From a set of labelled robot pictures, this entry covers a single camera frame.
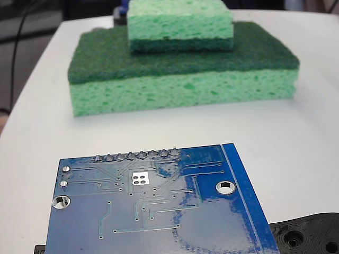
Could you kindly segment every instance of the stacked sponges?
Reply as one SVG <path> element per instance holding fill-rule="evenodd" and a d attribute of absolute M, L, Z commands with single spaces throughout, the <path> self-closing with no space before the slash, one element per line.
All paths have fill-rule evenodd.
<path fill-rule="evenodd" d="M 128 29 L 81 37 L 68 72 L 74 115 L 291 98 L 298 59 L 232 20 L 221 0 L 131 1 Z"/>

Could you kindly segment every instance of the background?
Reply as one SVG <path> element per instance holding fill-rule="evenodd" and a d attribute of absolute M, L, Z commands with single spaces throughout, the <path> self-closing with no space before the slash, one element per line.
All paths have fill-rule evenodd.
<path fill-rule="evenodd" d="M 231 9 L 328 12 L 335 0 L 223 0 Z M 121 0 L 0 0 L 0 108 L 11 109 L 63 20 L 112 15 Z M 339 5 L 333 11 L 339 14 Z M 27 14 L 18 36 L 23 16 Z M 15 60 L 14 47 L 17 44 Z M 0 133 L 6 118 L 0 112 Z"/>

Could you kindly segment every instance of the yellow-green sponge layer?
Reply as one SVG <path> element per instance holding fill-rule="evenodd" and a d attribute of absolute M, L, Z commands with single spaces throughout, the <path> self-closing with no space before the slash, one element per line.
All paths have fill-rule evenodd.
<path fill-rule="evenodd" d="M 298 70 L 203 72 L 71 85 L 75 116 L 292 98 Z"/>
<path fill-rule="evenodd" d="M 221 0 L 137 0 L 127 15 L 130 40 L 233 37 L 233 14 Z"/>
<path fill-rule="evenodd" d="M 221 0 L 131 1 L 128 34 L 133 52 L 229 51 L 233 14 Z"/>

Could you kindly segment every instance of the large sponge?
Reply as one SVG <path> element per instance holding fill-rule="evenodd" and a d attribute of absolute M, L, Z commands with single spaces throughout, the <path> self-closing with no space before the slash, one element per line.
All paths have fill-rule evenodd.
<path fill-rule="evenodd" d="M 132 51 L 228 51 L 233 14 L 221 0 L 134 0 L 128 12 Z"/>
<path fill-rule="evenodd" d="M 254 23 L 235 23 L 234 39 L 228 53 L 135 56 L 126 27 L 84 34 L 68 71 L 74 115 L 291 98 L 290 50 Z"/>

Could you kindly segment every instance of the green sponge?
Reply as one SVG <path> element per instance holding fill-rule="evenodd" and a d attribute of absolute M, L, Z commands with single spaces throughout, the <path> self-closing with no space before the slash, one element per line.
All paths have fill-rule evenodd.
<path fill-rule="evenodd" d="M 254 23 L 235 23 L 234 40 L 233 52 L 131 55 L 124 26 L 84 34 L 68 71 L 74 115 L 293 96 L 288 48 Z"/>
<path fill-rule="evenodd" d="M 135 0 L 128 36 L 136 52 L 228 51 L 233 14 L 221 0 Z"/>

